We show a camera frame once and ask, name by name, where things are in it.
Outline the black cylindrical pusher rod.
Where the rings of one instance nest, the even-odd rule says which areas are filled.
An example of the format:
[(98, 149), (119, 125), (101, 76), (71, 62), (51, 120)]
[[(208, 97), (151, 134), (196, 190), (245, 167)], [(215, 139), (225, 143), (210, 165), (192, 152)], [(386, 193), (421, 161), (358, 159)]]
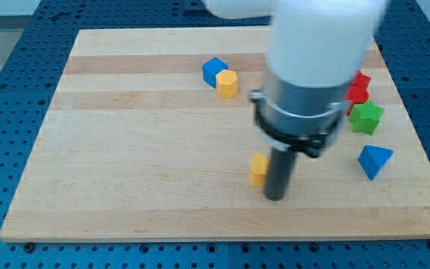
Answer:
[(290, 183), (297, 152), (271, 149), (264, 195), (269, 200), (282, 200)]

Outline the silver flange with black clamp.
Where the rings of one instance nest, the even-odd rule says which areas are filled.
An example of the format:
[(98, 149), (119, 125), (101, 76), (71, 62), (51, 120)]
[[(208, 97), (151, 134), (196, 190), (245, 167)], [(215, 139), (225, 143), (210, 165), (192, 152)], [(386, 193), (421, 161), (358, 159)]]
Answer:
[(302, 87), (266, 69), (262, 88), (249, 95), (255, 125), (271, 149), (317, 158), (339, 135), (348, 86)]

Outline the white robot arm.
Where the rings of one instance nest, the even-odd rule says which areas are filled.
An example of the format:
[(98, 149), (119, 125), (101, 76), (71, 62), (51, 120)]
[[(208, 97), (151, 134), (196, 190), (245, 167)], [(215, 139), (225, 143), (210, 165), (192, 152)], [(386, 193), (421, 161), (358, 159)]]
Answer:
[(268, 16), (261, 89), (250, 94), (255, 124), (271, 146), (264, 196), (284, 198), (298, 153), (317, 158), (340, 134), (346, 92), (364, 61), (386, 0), (203, 0), (223, 19)]

